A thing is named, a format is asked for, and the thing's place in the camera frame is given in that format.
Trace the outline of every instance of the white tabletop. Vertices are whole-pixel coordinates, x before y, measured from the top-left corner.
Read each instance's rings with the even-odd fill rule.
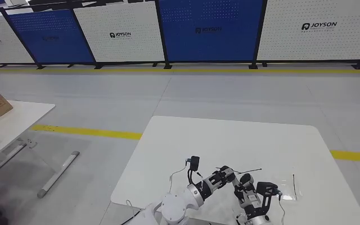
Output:
[[[169,176],[192,155],[200,157],[199,172],[209,176],[215,167],[252,172],[255,182],[278,183],[295,174],[302,192],[299,201],[285,201],[286,225],[358,224],[360,208],[315,127],[243,121],[153,117],[111,195],[111,201],[145,208],[168,192]],[[194,175],[194,182],[199,181]],[[186,170],[173,178],[172,193],[188,184]],[[289,186],[280,186],[287,191]],[[209,197],[192,218],[236,224],[239,205],[231,184]],[[281,224],[275,197],[268,213]]]
[[[53,104],[9,101],[13,109],[0,116],[0,151],[55,108]]]

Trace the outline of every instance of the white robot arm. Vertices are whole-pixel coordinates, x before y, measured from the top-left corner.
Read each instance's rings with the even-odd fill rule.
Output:
[[[223,166],[220,170],[215,171],[211,176],[197,184],[192,183],[191,178],[189,178],[189,182],[190,184],[181,193],[167,193],[161,200],[148,205],[139,215],[130,221],[129,225],[159,225],[155,219],[155,212],[160,207],[163,216],[160,225],[185,225],[189,219],[186,216],[186,210],[198,210],[215,190],[222,188],[227,183],[233,183],[234,185],[235,196],[247,214],[248,221],[246,224],[272,224],[266,215],[270,202],[268,201],[266,206],[264,204],[261,206],[261,201],[253,186],[254,180],[250,174],[245,174],[239,181],[231,168]],[[258,186],[260,191],[265,190],[266,195],[260,193],[264,197],[281,194],[275,184],[264,184],[267,186]]]

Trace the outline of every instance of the concrete floor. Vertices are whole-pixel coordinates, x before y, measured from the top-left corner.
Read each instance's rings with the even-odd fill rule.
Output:
[[[0,69],[0,93],[9,100],[56,104],[40,121],[47,125],[142,133],[153,115],[304,124],[315,126],[330,150],[360,151],[360,74],[341,73],[352,70],[349,65],[266,68],[339,70],[335,74],[185,73],[141,68],[149,70],[82,73],[71,72],[73,68],[65,72],[54,72],[51,67],[27,72]],[[39,143],[37,151],[51,155],[54,161],[63,162],[73,151],[80,151],[80,157],[43,199],[37,199],[36,193],[52,171],[31,152],[20,152],[0,169],[0,205],[11,224],[119,225],[132,215],[130,208],[110,203],[110,195],[137,141],[36,131],[30,131],[29,136]],[[360,202],[360,161],[336,162]],[[199,220],[191,223],[208,224]]]

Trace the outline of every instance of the metal table leg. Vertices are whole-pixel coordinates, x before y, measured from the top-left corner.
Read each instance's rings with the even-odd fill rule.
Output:
[[[74,151],[71,155],[66,159],[64,164],[61,167],[61,170],[55,173],[50,180],[44,185],[44,187],[38,192],[38,198],[42,199],[48,190],[53,186],[53,184],[57,181],[57,179],[63,174],[63,172],[68,168],[68,166],[74,161],[74,159],[79,155],[78,151]]]
[[[49,181],[38,192],[38,198],[41,199],[46,195],[46,193],[53,186],[53,184],[59,179],[59,177],[64,173],[64,171],[69,167],[69,165],[74,161],[74,159],[80,153],[78,151],[74,151],[73,153],[71,153],[71,155],[68,157],[68,159],[65,160],[65,162],[62,165],[58,165],[51,158],[46,157],[45,155],[41,155],[33,149],[37,145],[36,142],[33,142],[31,139],[28,139],[28,138],[24,138],[24,137],[22,137],[22,138],[25,139],[25,143],[31,149],[32,153],[37,155],[37,157],[39,157],[41,160],[43,160],[50,168],[52,168],[55,171],[55,174],[49,179]]]
[[[16,146],[9,154],[5,155],[0,153],[3,160],[0,162],[0,168],[4,166],[12,157],[14,157],[21,149],[26,146],[25,143],[21,143],[20,145]]]

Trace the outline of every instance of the pegboard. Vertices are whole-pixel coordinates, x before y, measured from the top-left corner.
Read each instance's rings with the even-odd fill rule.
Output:
[[[268,0],[258,60],[356,59],[359,0]]]
[[[40,63],[93,62],[70,10],[9,15]]]
[[[74,11],[96,61],[164,61],[155,2]]]
[[[3,16],[0,16],[0,63],[34,63]]]
[[[253,59],[263,0],[160,0],[170,61]]]

